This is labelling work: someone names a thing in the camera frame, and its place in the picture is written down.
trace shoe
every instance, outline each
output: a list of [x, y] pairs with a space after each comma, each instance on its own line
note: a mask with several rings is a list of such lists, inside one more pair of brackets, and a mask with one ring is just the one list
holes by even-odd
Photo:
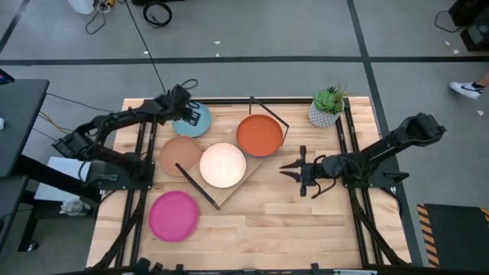
[[469, 83], [459, 83], [459, 82], [451, 82], [450, 88], [452, 90], [458, 92], [461, 95], [465, 95], [471, 99], [478, 99], [482, 94], [482, 90], [484, 88], [474, 88], [472, 82]]

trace white plant pot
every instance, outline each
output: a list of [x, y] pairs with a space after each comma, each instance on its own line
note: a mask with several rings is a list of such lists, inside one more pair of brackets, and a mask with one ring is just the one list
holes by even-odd
[[336, 120], [342, 116], [343, 109], [345, 109], [345, 102], [343, 102], [342, 111], [333, 115], [328, 112], [320, 111], [316, 108], [316, 105], [311, 103], [309, 107], [309, 120], [311, 123], [318, 128], [327, 128], [335, 124]]

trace pink plate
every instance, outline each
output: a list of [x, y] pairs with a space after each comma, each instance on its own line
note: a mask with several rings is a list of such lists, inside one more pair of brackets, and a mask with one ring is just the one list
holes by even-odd
[[178, 242], [192, 234], [199, 208], [191, 196], [172, 191], [159, 197], [150, 210], [150, 228], [160, 240]]

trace wooden table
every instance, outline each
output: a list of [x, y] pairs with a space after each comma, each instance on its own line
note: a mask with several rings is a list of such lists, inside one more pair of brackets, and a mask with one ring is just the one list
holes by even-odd
[[[137, 107], [142, 101], [126, 99], [123, 109]], [[351, 97], [350, 102], [362, 149], [379, 139], [374, 114], [368, 97]], [[312, 187], [308, 188], [308, 196], [301, 198], [299, 185], [279, 174], [280, 166], [298, 158], [300, 145], [307, 146], [308, 162], [321, 154], [340, 153], [336, 128], [314, 128], [307, 118], [309, 104], [267, 106], [290, 125], [285, 143], [250, 175], [220, 211], [214, 209], [183, 177], [165, 174], [157, 162], [154, 187], [147, 196], [139, 257], [160, 262], [170, 269], [174, 269], [176, 264], [184, 264], [186, 270], [308, 269], [311, 263], [318, 263], [320, 268], [361, 266], [348, 191], [340, 184], [341, 181], [317, 199], [310, 198], [316, 192]], [[212, 113], [212, 125], [202, 137], [197, 138], [203, 150], [219, 142], [248, 115], [248, 104], [208, 107]], [[257, 105], [253, 107], [253, 113], [266, 114]], [[348, 133], [345, 116], [342, 120], [345, 133]], [[156, 161], [159, 149], [176, 136], [171, 123], [158, 127], [154, 152]], [[134, 151], [137, 136], [137, 125], [119, 130], [114, 149]], [[347, 144], [351, 152], [348, 134]], [[320, 180], [319, 183], [324, 189], [332, 181]], [[147, 223], [147, 214], [154, 201], [173, 190], [190, 194], [200, 210], [197, 229], [180, 243], [158, 240]], [[370, 195], [379, 232], [401, 258], [409, 261], [396, 201], [379, 189], [371, 189]], [[102, 203], [87, 266], [98, 262], [117, 237], [125, 198], [126, 191], [117, 191]], [[370, 262], [373, 263], [374, 253], [365, 229], [364, 234]], [[129, 263], [132, 239], [130, 235], [126, 243], [124, 264]]]

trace orange bowl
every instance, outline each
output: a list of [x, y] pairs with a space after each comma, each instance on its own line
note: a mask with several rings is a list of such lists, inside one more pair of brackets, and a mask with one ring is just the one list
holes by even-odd
[[253, 157], [266, 157], [282, 145], [282, 128], [268, 115], [250, 115], [238, 126], [236, 139], [241, 149]]

